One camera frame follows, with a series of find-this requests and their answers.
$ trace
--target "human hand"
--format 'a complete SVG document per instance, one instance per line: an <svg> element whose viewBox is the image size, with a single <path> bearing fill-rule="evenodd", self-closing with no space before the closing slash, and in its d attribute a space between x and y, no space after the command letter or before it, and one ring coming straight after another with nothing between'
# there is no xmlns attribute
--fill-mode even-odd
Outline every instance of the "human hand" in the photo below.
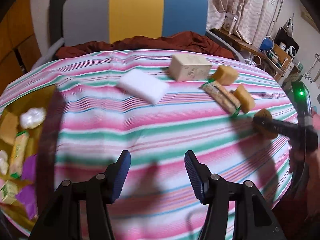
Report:
<svg viewBox="0 0 320 240"><path fill-rule="evenodd" d="M292 146L289 152L289 172L293 172L297 163L304 160L304 153ZM307 184L308 215L313 216L320 212L320 150L306 154L306 163L309 165L309 181Z"/></svg>

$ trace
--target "white box on desk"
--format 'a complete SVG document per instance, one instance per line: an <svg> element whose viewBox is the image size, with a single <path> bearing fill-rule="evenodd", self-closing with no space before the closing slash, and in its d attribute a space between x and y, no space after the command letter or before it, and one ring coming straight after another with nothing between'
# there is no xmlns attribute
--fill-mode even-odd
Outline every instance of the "white box on desk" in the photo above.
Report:
<svg viewBox="0 0 320 240"><path fill-rule="evenodd" d="M208 78L212 64L203 55L173 54L169 72L177 82L203 80Z"/></svg>

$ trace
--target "white sponge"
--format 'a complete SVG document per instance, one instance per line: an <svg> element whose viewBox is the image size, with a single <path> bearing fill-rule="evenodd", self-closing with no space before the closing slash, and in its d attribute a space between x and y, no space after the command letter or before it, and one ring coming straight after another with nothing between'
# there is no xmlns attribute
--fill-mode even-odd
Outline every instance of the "white sponge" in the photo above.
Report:
<svg viewBox="0 0 320 240"><path fill-rule="evenodd" d="M139 69L133 69L119 79L117 86L155 105L166 94L170 85Z"/></svg>

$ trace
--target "orange sponge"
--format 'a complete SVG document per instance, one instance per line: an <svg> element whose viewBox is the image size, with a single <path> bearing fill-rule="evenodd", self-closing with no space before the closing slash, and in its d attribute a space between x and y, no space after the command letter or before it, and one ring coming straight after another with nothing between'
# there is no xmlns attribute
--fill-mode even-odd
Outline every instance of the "orange sponge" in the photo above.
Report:
<svg viewBox="0 0 320 240"><path fill-rule="evenodd" d="M238 98L241 103L241 110L244 113L249 112L252 108L256 106L254 99L249 94L249 92L244 88L243 85L239 85L233 95Z"/></svg>
<svg viewBox="0 0 320 240"><path fill-rule="evenodd" d="M211 76L212 79L218 81L221 85L229 86L236 81L239 73L231 66L219 65L218 69Z"/></svg>

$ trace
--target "white object in box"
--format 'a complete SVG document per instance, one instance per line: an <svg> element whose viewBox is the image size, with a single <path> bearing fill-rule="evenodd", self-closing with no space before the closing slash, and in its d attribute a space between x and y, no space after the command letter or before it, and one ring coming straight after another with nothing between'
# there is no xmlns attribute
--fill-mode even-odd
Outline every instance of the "white object in box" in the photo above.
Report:
<svg viewBox="0 0 320 240"><path fill-rule="evenodd" d="M208 78L212 64L203 55L180 53L172 55L169 72L178 82Z"/></svg>
<svg viewBox="0 0 320 240"><path fill-rule="evenodd" d="M156 105L167 93L170 85L139 69L133 69L119 79L118 87Z"/></svg>
<svg viewBox="0 0 320 240"><path fill-rule="evenodd" d="M0 189L2 203L11 205L13 202L17 200L16 195L18 193L18 186L15 183L7 180Z"/></svg>
<svg viewBox="0 0 320 240"><path fill-rule="evenodd" d="M232 34L233 28L235 27L237 20L238 20L237 15L226 12L222 28L225 29L227 32L229 32L229 34Z"/></svg>

